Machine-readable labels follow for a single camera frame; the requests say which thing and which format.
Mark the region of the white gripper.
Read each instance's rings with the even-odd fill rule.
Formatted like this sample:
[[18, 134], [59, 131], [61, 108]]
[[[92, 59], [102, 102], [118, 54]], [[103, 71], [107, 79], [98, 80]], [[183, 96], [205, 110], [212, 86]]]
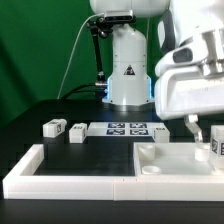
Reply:
[[155, 73], [157, 115], [163, 120], [186, 116], [185, 126], [202, 143], [197, 115], [224, 110], [224, 28], [189, 38], [158, 62]]

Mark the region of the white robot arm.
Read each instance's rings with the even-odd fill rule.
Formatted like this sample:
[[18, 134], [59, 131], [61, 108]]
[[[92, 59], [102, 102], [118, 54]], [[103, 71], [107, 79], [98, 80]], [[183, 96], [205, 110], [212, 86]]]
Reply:
[[[224, 0], [90, 0], [90, 6], [100, 31], [113, 34], [113, 72], [104, 102], [125, 109], [153, 98], [160, 119], [183, 118], [201, 142], [197, 117], [224, 111]], [[151, 87], [146, 38], [130, 23], [157, 15], [164, 56]]]

